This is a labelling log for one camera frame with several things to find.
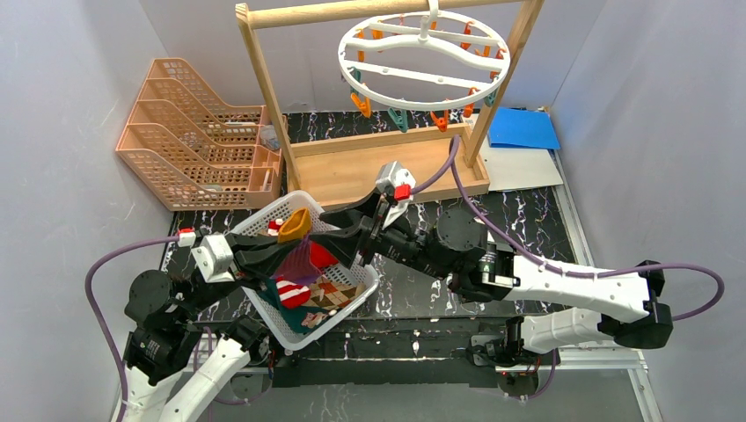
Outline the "purple sock with yellow cuff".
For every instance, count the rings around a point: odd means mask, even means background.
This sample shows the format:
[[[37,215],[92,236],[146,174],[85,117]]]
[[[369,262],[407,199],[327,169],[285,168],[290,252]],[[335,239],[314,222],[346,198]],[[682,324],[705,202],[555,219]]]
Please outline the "purple sock with yellow cuff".
[[[294,211],[290,217],[279,225],[277,237],[280,242],[291,240],[301,240],[297,246],[286,258],[294,258],[304,270],[304,278],[298,281],[291,281],[302,286],[309,286],[316,282],[322,275],[321,271],[313,266],[310,262],[310,243],[308,235],[311,233],[312,220],[311,211],[307,207],[302,207]]]

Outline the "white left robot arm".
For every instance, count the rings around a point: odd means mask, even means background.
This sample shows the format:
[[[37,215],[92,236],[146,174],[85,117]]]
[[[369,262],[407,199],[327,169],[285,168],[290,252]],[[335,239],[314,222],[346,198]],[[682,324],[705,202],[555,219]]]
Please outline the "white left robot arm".
[[[130,285],[124,313],[136,328],[122,357],[119,421],[195,421],[268,334],[266,324],[249,316],[216,329],[216,349],[173,394],[204,333],[199,314],[240,288],[258,289],[301,245],[200,230],[182,230],[173,241],[194,253],[196,266],[186,279],[148,270]]]

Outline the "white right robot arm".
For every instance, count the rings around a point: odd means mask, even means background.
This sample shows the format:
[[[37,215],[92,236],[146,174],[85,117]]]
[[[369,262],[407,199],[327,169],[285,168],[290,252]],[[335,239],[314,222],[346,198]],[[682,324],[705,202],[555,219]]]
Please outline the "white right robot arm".
[[[494,239],[472,213],[444,211],[428,229],[396,215],[384,197],[371,194],[320,216],[327,229],[311,234],[342,265],[367,265],[382,256],[435,279],[465,302],[543,301],[561,305],[544,316],[518,316],[502,336],[469,346],[473,361],[498,367],[542,363],[562,346],[611,341],[637,349],[664,347],[673,331],[670,308],[659,299],[661,271],[605,277],[600,270],[521,254]]]

